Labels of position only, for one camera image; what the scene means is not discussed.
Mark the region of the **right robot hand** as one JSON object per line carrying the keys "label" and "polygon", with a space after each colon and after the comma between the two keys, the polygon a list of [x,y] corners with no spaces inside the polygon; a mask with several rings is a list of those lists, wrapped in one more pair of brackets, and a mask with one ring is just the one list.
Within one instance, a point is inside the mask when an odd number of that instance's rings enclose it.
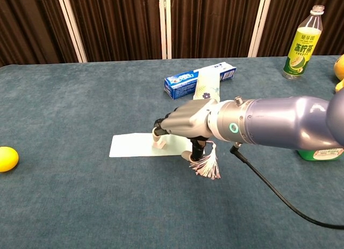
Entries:
{"label": "right robot hand", "polygon": [[207,118],[217,104],[218,102],[213,98],[186,102],[155,121],[153,137],[173,134],[188,138],[192,143],[189,158],[193,162],[199,161],[203,157],[206,141],[213,136]]}

